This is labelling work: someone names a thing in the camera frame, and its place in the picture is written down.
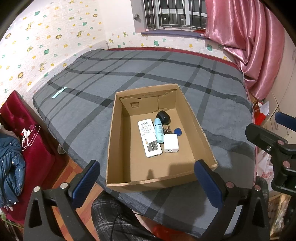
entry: cardboard box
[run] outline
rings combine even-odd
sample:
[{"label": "cardboard box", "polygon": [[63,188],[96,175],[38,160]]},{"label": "cardboard box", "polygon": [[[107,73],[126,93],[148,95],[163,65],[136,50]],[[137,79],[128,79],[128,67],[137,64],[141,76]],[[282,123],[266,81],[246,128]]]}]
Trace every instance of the cardboard box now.
[{"label": "cardboard box", "polygon": [[[170,128],[179,127],[179,151],[147,158],[138,121],[154,119],[164,110]],[[217,162],[183,92],[177,84],[150,86],[115,95],[106,173],[107,187],[118,192],[146,191],[195,181],[193,166],[203,159],[213,170]]]}]

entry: light blue ruler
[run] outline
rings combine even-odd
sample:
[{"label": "light blue ruler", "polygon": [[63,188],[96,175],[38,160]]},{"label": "light blue ruler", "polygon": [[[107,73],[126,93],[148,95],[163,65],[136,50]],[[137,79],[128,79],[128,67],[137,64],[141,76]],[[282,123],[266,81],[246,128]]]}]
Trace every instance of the light blue ruler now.
[{"label": "light blue ruler", "polygon": [[52,99],[54,99],[55,97],[57,97],[60,93],[62,93],[65,89],[67,89],[67,87],[63,87],[62,89],[60,89],[58,92],[56,92],[53,96]]}]

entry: light blue tube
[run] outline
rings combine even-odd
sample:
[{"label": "light blue tube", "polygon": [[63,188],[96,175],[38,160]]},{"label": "light blue tube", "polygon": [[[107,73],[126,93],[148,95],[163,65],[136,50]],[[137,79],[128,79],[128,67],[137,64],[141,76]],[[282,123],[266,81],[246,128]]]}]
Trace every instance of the light blue tube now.
[{"label": "light blue tube", "polygon": [[159,118],[154,120],[154,129],[158,143],[163,143],[163,125]]}]

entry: plaid bedspread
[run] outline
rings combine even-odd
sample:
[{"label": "plaid bedspread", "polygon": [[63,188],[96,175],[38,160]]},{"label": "plaid bedspread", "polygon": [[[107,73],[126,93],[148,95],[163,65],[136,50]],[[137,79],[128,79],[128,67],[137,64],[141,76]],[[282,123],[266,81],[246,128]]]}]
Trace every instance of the plaid bedspread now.
[{"label": "plaid bedspread", "polygon": [[[118,193],[105,186],[107,147],[115,92],[177,83],[197,116],[217,159],[216,172],[238,187],[252,187],[254,146],[245,137],[252,123],[243,74],[196,55],[151,50],[92,50],[54,76],[34,96],[52,135],[82,168],[101,164],[97,180],[130,208],[172,229],[200,236],[214,218],[197,181],[160,190]],[[55,99],[61,87],[67,88]],[[237,208],[228,232],[234,228]]]}]

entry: metal window grille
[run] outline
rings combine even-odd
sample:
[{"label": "metal window grille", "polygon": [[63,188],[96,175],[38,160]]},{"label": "metal window grille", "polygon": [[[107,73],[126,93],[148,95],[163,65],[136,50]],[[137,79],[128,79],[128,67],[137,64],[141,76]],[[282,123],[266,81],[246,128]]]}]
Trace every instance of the metal window grille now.
[{"label": "metal window grille", "polygon": [[205,29],[205,0],[143,0],[148,28]]}]

